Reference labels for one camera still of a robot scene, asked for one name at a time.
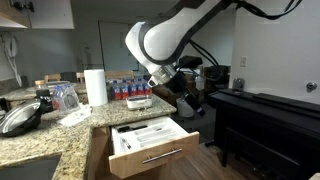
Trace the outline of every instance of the black piano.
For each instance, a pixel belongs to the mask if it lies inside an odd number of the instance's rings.
[[[210,94],[208,104],[217,109],[214,144],[224,155],[249,157],[281,179],[320,172],[320,105],[230,89]]]

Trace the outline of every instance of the paper towel roll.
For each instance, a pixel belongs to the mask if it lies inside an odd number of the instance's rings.
[[[100,106],[108,103],[106,79],[103,69],[85,70],[87,95],[90,106]]]

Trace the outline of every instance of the drawer front panel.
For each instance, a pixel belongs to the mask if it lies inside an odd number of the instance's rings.
[[[198,143],[199,133],[194,132],[140,151],[110,156],[110,171],[120,178],[127,178],[194,153]]]

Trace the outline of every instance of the white cutlery tray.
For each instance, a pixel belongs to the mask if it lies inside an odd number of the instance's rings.
[[[144,126],[146,128],[119,133],[118,129],[129,126],[131,128]],[[178,138],[188,133],[175,123],[170,117],[159,117],[136,123],[111,127],[114,154],[140,150],[150,145],[162,143]]]

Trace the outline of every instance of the black pot lid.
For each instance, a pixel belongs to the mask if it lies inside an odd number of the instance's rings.
[[[33,116],[39,107],[40,100],[32,99],[11,109],[0,122],[0,133],[10,132],[20,126]]]

